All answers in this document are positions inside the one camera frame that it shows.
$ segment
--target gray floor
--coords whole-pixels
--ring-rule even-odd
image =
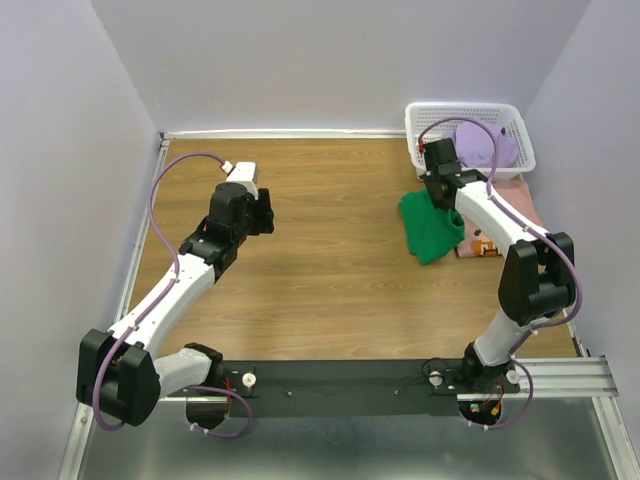
[[[509,402],[506,414],[520,405]],[[428,416],[258,419],[244,437],[220,440],[185,422],[184,403],[162,402],[141,427],[93,428],[80,478],[616,478],[590,399],[538,399],[496,432]]]

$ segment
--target folded cloth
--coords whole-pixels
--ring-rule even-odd
[[[409,253],[418,257],[421,265],[444,257],[464,240],[462,215],[435,208],[426,190],[408,193],[399,206]]]
[[[496,191],[513,207],[524,215],[529,221],[542,226],[542,221],[531,201],[529,186],[524,180],[509,180],[496,183]],[[464,240],[458,245],[456,251],[460,258],[465,257],[495,257],[501,255],[495,244],[487,237],[478,226],[468,218],[464,219]]]
[[[512,166],[520,155],[516,141],[506,135],[506,130],[495,123],[474,118],[489,129],[498,144],[498,168]],[[456,146],[460,163],[469,168],[489,168],[493,157],[493,142],[481,127],[471,122],[462,122],[448,135]]]

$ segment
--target wooden tabletop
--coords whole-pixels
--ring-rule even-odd
[[[161,354],[198,342],[228,359],[460,357],[498,308],[502,258],[420,266],[398,201],[421,188],[402,139],[173,140],[168,160],[206,150],[255,161],[276,230],[249,237],[238,259],[169,336]],[[179,246],[224,177],[193,158],[167,174],[155,212]],[[132,305],[170,266],[150,231]],[[523,357],[568,357],[566,327],[540,332]]]

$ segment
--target green cloth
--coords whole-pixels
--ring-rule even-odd
[[[464,220],[457,211],[439,210],[426,190],[408,193],[400,200],[409,252],[421,265],[444,257],[464,240]]]

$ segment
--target metal frame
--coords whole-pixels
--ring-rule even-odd
[[[158,153],[154,176],[160,171],[166,159],[170,139],[173,138],[404,138],[405,132],[377,130],[217,130],[209,132],[172,132],[163,135]],[[124,289],[118,305],[114,323],[127,314],[133,286],[135,284],[142,249],[149,227],[147,211],[141,221],[136,245],[131,258]],[[631,446],[627,431],[618,409],[616,398],[618,391],[604,357],[591,358],[575,335],[575,328],[569,330],[583,357],[570,359],[521,359],[530,370],[535,384],[535,398],[592,398],[594,408],[603,431],[606,444],[621,480],[640,478],[640,468]],[[513,398],[524,397],[528,392],[527,379],[522,372],[520,378],[521,393],[510,395]],[[460,395],[459,400],[477,398],[473,395]],[[168,397],[163,402],[184,401],[185,397]],[[222,397],[202,397],[190,401],[224,401]],[[87,445],[93,413],[86,405],[78,405],[71,434],[65,450],[59,480],[77,480],[82,458]]]

